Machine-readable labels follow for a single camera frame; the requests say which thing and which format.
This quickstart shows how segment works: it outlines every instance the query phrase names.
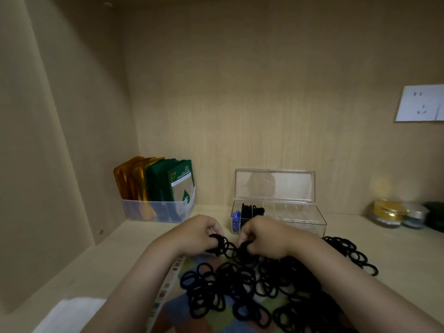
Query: translucent white plastic container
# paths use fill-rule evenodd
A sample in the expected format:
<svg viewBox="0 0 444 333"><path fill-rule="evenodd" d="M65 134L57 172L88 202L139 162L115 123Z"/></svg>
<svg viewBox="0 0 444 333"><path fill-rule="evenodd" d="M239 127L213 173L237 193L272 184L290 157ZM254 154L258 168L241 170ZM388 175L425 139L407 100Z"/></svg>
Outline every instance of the translucent white plastic container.
<svg viewBox="0 0 444 333"><path fill-rule="evenodd" d="M196 187L190 202L160 202L122 200L128 219L132 221L180 223L190 217L194 206Z"/></svg>
<svg viewBox="0 0 444 333"><path fill-rule="evenodd" d="M302 170L236 169L231 228L238 234L248 218L236 217L242 203L265 209L265 216L323 237L327 222L314 205L315 173Z"/></svg>

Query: white wall socket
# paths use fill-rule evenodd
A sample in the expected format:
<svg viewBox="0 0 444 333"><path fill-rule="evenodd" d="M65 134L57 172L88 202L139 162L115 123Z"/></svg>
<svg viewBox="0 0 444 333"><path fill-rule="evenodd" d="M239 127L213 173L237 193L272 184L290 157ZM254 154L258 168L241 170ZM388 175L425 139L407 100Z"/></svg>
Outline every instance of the white wall socket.
<svg viewBox="0 0 444 333"><path fill-rule="evenodd" d="M397 122L444 120L444 84L404 86Z"/></svg>

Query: silver jar lid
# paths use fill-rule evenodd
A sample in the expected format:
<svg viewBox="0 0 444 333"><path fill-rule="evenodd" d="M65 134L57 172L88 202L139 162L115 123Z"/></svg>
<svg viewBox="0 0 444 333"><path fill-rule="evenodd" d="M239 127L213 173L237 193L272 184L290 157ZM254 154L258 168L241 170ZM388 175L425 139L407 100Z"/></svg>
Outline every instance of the silver jar lid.
<svg viewBox="0 0 444 333"><path fill-rule="evenodd" d="M429 210L423 205L416 202L403 202L402 206L406 209L406 215L419 218L420 220L425 219L425 216L428 214Z"/></svg>

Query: green sheet mask package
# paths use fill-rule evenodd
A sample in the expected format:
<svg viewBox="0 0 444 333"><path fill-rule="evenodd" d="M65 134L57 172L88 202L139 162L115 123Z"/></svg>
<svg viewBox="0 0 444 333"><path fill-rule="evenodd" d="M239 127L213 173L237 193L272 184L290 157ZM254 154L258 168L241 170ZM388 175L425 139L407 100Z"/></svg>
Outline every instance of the green sheet mask package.
<svg viewBox="0 0 444 333"><path fill-rule="evenodd" d="M168 171L173 201L188 201L194 192L194 177L191 160L182 160Z"/></svg>

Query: person's left hand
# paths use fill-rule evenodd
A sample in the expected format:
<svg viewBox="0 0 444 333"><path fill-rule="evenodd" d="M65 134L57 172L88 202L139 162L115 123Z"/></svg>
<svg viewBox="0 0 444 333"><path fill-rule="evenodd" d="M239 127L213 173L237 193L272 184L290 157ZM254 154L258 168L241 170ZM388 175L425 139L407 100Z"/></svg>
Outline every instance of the person's left hand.
<svg viewBox="0 0 444 333"><path fill-rule="evenodd" d="M195 256L218 246L217 239L209 237L213 234L212 229L216 234L224 236L220 224L214 218L196 215L171 229L164 236L178 246L179 254Z"/></svg>

